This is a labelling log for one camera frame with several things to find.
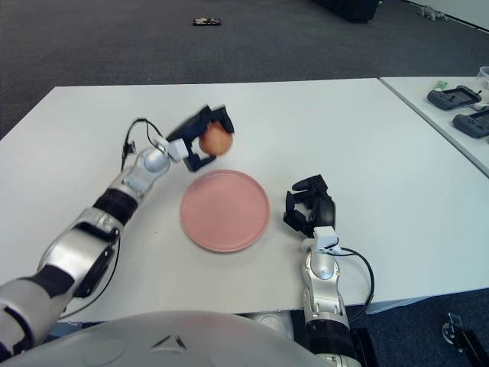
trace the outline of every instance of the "round plate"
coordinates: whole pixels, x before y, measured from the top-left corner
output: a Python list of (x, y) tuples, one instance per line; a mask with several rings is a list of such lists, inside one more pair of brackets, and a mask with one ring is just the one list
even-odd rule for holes
[(260, 184), (237, 171), (213, 171), (195, 180), (182, 199), (189, 237), (212, 251), (247, 248), (265, 231), (270, 204)]

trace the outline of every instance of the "gray carpet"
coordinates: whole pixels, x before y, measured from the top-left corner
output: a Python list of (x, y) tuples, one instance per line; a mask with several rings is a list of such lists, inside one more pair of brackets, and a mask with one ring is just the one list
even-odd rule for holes
[[(192, 27), (199, 17), (223, 24)], [(398, 0), (386, 0), (370, 24), (310, 0), (1, 0), (0, 50), (2, 138), (54, 86), (470, 76), (487, 65), (489, 34), (428, 21)], [(382, 366), (469, 366), (442, 340), (449, 310), (489, 349), (488, 290), (359, 325)]]

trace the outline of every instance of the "black cable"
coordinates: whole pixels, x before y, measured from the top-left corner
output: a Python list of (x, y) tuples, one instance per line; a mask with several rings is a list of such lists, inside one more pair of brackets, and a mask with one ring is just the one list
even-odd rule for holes
[[(131, 123), (131, 126), (129, 126), (128, 132), (125, 135), (124, 146), (122, 148), (121, 172), (124, 170), (125, 160), (126, 160), (126, 158), (128, 156), (127, 146), (130, 145), (129, 144), (129, 135), (131, 134), (132, 128), (136, 124), (138, 124), (140, 122), (146, 123), (146, 136), (147, 136), (148, 141), (154, 147), (155, 147), (155, 145), (153, 144), (153, 142), (152, 142), (152, 140), (150, 138), (149, 127), (151, 126), (159, 136), (163, 137), (162, 134), (160, 133), (160, 130), (158, 130), (158, 128), (152, 122), (148, 121), (147, 119), (142, 118), (142, 119), (136, 119), (136, 120), (134, 120)], [(108, 285), (110, 284), (112, 278), (114, 277), (115, 269), (117, 268), (117, 264), (118, 264), (118, 260), (119, 260), (119, 253), (120, 253), (120, 251), (121, 251), (121, 239), (119, 237), (118, 246), (117, 246), (117, 253), (115, 255), (114, 268), (112, 269), (112, 273), (110, 274), (110, 277), (108, 277), (108, 281), (107, 281), (107, 283), (105, 283), (104, 288), (100, 291), (99, 294), (97, 294), (97, 297), (93, 298), (90, 302), (88, 302), (87, 304), (85, 304), (84, 306), (82, 306), (81, 308), (79, 308), (78, 310), (74, 310), (73, 312), (70, 312), (67, 315), (63, 315), (58, 320), (66, 319), (67, 317), (71, 317), (72, 315), (74, 315), (74, 314), (76, 314), (76, 313), (78, 313), (78, 312), (80, 312), (82, 310), (85, 310), (88, 306), (92, 305), (96, 300), (98, 300), (100, 298), (100, 296), (102, 296), (102, 294), (105, 292), (105, 290), (107, 289)]]
[(359, 258), (361, 258), (363, 260), (363, 262), (365, 263), (365, 265), (367, 265), (368, 275), (370, 276), (370, 292), (368, 293), (367, 299), (365, 300), (365, 302), (364, 302), (363, 306), (361, 307), (361, 309), (352, 318), (348, 318), (348, 321), (350, 323), (353, 323), (356, 320), (358, 320), (365, 313), (365, 311), (370, 306), (370, 303), (372, 301), (372, 298), (374, 298), (374, 291), (375, 291), (374, 272), (372, 271), (372, 267), (370, 266), (370, 263), (368, 262), (368, 260), (362, 254), (356, 252), (355, 250), (352, 250), (351, 248), (342, 247), (342, 250), (348, 251), (350, 253), (349, 254), (344, 254), (344, 255), (337, 255), (337, 254), (333, 254), (331, 252), (326, 252), (326, 253), (328, 255), (331, 255), (331, 256), (358, 256)]
[(145, 118), (139, 118), (139, 119), (135, 119), (131, 125), (129, 126), (129, 129), (128, 129), (128, 132), (126, 133), (125, 135), (125, 139), (124, 139), (124, 145), (122, 145), (122, 162), (121, 162), (121, 172), (122, 170), (124, 170), (124, 166), (125, 166), (125, 160), (127, 159), (128, 155), (130, 153), (134, 153), (134, 150), (135, 150), (135, 147), (134, 147), (134, 144), (129, 144), (129, 135), (131, 134), (131, 130), (133, 127), (136, 126), (136, 124), (139, 124), (139, 123), (145, 123), (146, 124), (146, 136), (147, 136), (147, 140), (150, 142), (151, 145), (153, 145), (154, 147), (156, 147), (154, 145), (154, 143), (152, 142), (151, 138), (150, 138), (150, 132), (149, 132), (149, 127), (151, 126), (155, 132), (161, 136), (161, 132), (160, 130), (156, 127), (156, 125), (149, 121), (148, 119), (145, 119)]

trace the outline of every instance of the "table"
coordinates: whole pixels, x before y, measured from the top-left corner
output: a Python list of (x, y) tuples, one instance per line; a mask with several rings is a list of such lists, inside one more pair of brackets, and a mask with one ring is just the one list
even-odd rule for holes
[(489, 103), (489, 90), (483, 89), (481, 82), (474, 77), (400, 77), (381, 78), (394, 93), (421, 115), (433, 128), (450, 141), (468, 160), (489, 177), (489, 141), (487, 138), (474, 139), (453, 127), (452, 120), (458, 115), (476, 113), (470, 107), (442, 111), (426, 99), (429, 91), (439, 80), (449, 82), (446, 89), (459, 85), (468, 86), (475, 92), (482, 89), (482, 102)]
[[(362, 96), (354, 105), (352, 94)], [(129, 222), (106, 292), (68, 320), (300, 308), (303, 237), (282, 215), (286, 191), (314, 174), (336, 202), (341, 244), (371, 262), (374, 302), (489, 286), (489, 180), (376, 79), (54, 88), (0, 141), (0, 284), (32, 274), (112, 182), (134, 118), (166, 133), (205, 104), (226, 105), (232, 150), (197, 174), (171, 167)], [(144, 133), (136, 131), (139, 149)], [(186, 188), (218, 169), (250, 174), (269, 196), (267, 231), (242, 252), (207, 252), (179, 224)], [(339, 262), (346, 304), (362, 303), (363, 264)]]

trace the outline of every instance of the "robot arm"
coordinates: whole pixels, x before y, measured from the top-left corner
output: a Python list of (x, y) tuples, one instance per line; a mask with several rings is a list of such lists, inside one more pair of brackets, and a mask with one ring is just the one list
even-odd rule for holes
[(219, 118), (225, 118), (227, 131), (233, 131), (232, 123), (224, 107), (203, 111), (170, 135), (171, 142), (158, 137), (153, 147), (143, 150), (134, 165), (123, 170), (95, 204), (53, 241), (35, 275), (0, 287), (0, 362), (42, 343), (67, 304), (96, 289), (124, 226), (171, 161), (186, 160), (189, 170), (197, 171), (214, 159), (201, 161), (192, 153), (192, 140)]
[[(321, 175), (301, 180), (292, 189), (299, 192), (287, 192), (283, 221), (309, 237), (301, 247), (306, 253), (301, 271), (309, 350), (327, 366), (360, 367), (338, 290), (340, 269), (328, 254), (341, 251), (335, 232), (335, 203), (327, 194), (328, 187)], [(310, 209), (308, 219), (295, 209), (296, 203)]]

